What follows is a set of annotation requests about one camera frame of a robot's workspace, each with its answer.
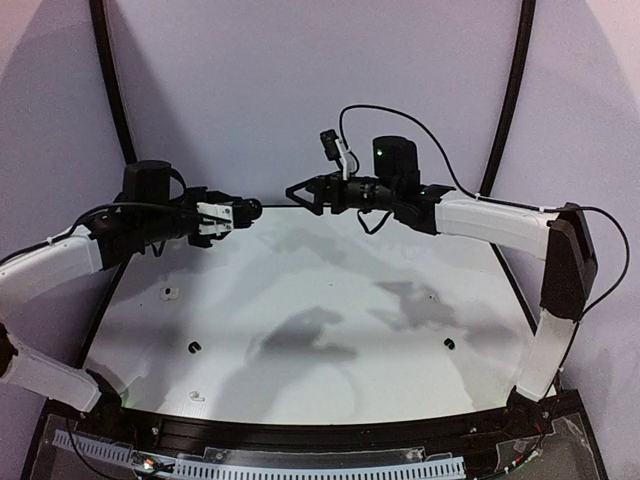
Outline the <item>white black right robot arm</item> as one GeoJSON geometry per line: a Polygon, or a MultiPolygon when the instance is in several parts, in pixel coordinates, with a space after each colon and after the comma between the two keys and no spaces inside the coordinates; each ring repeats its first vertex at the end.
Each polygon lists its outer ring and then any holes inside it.
{"type": "Polygon", "coordinates": [[[420,180],[416,144],[400,136],[372,142],[374,174],[357,175],[357,160],[332,130],[320,136],[337,171],[288,187],[288,199],[320,216],[384,211],[424,234],[485,241],[526,252],[544,263],[540,319],[514,391],[530,401],[549,392],[591,294],[598,264],[585,215],[568,203],[559,210],[505,205],[465,196],[460,188],[420,180]]]}

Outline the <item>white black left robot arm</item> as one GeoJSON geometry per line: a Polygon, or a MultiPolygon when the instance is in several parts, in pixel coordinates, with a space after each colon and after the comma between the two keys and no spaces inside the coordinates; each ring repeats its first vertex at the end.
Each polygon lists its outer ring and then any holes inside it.
{"type": "MultiPolygon", "coordinates": [[[[69,281],[114,268],[146,249],[187,238],[210,247],[241,227],[240,197],[206,187],[171,183],[183,177],[166,161],[146,160],[125,167],[121,192],[112,203],[81,214],[65,231],[8,255],[1,261],[1,318],[69,281]]],[[[70,367],[1,329],[1,380],[89,413],[118,406],[118,394],[96,373],[70,367]]]]}

